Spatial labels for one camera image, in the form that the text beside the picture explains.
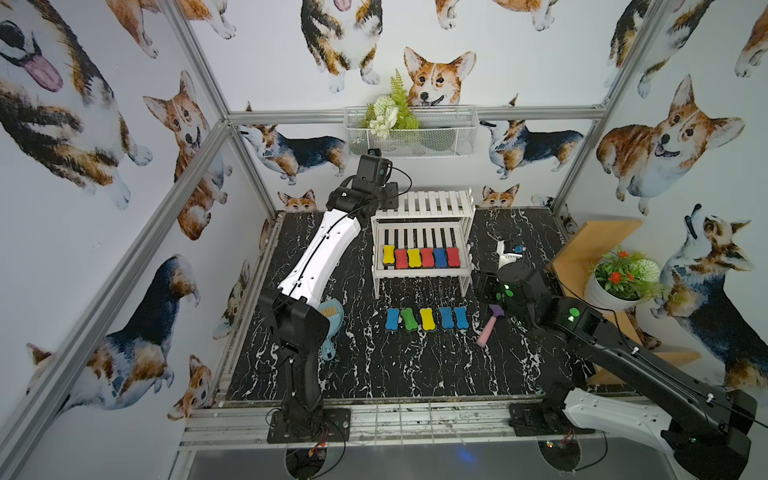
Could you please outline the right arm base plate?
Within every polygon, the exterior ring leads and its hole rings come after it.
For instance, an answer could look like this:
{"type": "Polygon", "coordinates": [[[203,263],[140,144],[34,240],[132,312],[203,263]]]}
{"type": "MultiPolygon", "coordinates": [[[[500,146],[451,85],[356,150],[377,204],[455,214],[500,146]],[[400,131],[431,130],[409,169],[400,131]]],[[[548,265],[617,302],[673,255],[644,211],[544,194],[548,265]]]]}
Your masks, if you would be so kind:
{"type": "Polygon", "coordinates": [[[593,434],[594,429],[584,429],[572,424],[561,410],[544,403],[511,403],[508,406],[509,426],[517,436],[544,436],[568,434],[593,434]]]}

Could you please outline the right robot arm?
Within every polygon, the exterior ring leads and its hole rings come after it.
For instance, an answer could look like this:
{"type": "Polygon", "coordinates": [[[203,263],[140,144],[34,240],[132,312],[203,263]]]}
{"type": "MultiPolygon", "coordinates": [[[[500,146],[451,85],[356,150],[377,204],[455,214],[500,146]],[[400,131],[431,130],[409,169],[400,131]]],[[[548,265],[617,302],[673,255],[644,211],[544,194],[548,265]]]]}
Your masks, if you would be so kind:
{"type": "Polygon", "coordinates": [[[674,458],[697,479],[738,479],[751,450],[756,400],[703,383],[629,339],[593,306],[553,291],[525,263],[481,271],[476,297],[493,319],[517,321],[537,340],[555,340],[648,399],[647,405],[591,394],[557,382],[532,407],[514,407],[510,424],[522,435],[602,431],[674,458]]]}

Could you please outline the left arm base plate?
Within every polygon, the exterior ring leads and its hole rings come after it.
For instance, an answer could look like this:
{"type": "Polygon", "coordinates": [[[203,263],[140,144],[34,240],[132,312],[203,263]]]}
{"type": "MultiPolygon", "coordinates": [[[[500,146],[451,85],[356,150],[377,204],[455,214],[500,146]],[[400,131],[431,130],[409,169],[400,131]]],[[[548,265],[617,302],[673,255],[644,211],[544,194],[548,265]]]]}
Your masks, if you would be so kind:
{"type": "Polygon", "coordinates": [[[307,413],[279,409],[272,413],[268,426],[269,444],[345,443],[350,436],[351,410],[320,408],[314,413],[307,413]]]}

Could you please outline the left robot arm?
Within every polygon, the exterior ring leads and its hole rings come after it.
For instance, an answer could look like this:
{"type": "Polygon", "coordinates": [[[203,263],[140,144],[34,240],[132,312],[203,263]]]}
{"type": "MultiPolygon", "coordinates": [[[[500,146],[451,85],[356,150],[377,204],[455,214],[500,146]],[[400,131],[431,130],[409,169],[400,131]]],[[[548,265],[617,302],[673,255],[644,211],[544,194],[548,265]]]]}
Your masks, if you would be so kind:
{"type": "Polygon", "coordinates": [[[323,398],[318,379],[319,352],[330,331],[330,320],[320,310],[321,297],[331,274],[361,222],[377,210],[397,203],[398,185],[390,180],[392,161],[379,149],[362,155],[355,175],[334,190],[322,221],[298,263],[275,288],[265,287],[259,308],[278,346],[277,371],[286,391],[274,427],[282,427],[282,440],[310,440],[325,429],[323,398]]]}

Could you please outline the blue eraser bottom shelf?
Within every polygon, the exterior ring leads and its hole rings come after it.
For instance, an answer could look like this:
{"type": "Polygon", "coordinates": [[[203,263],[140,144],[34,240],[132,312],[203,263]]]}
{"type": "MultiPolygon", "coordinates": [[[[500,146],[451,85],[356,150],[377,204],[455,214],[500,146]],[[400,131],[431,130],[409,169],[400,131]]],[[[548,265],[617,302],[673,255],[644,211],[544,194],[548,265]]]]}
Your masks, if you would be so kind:
{"type": "Polygon", "coordinates": [[[444,248],[434,248],[432,253],[434,258],[434,266],[436,268],[448,267],[446,250],[444,248]]]}

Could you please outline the yellow eraser top shelf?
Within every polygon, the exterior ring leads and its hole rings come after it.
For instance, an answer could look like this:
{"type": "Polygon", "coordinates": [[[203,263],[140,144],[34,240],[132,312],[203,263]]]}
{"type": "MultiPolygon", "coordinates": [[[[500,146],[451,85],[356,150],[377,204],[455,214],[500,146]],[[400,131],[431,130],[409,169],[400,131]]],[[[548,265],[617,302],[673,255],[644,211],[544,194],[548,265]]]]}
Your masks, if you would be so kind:
{"type": "Polygon", "coordinates": [[[434,321],[433,310],[431,308],[422,308],[419,310],[421,323],[424,331],[434,331],[436,324],[434,321]]]}

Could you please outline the red eraser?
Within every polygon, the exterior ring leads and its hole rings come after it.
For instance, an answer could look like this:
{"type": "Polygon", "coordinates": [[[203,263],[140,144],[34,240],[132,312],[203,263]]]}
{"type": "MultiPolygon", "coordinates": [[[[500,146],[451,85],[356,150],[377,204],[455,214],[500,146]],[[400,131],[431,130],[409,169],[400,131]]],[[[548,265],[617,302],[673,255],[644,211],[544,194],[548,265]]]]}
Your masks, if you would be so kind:
{"type": "Polygon", "coordinates": [[[394,256],[395,256],[395,268],[396,269],[408,269],[409,268],[408,253],[407,253],[406,249],[395,249],[394,250],[394,256]]]}
{"type": "Polygon", "coordinates": [[[462,266],[460,252],[457,247],[446,247],[445,252],[446,252],[447,265],[450,268],[460,268],[462,266]]]}
{"type": "Polygon", "coordinates": [[[421,267],[422,268],[434,268],[435,260],[432,248],[420,249],[421,267]]]}

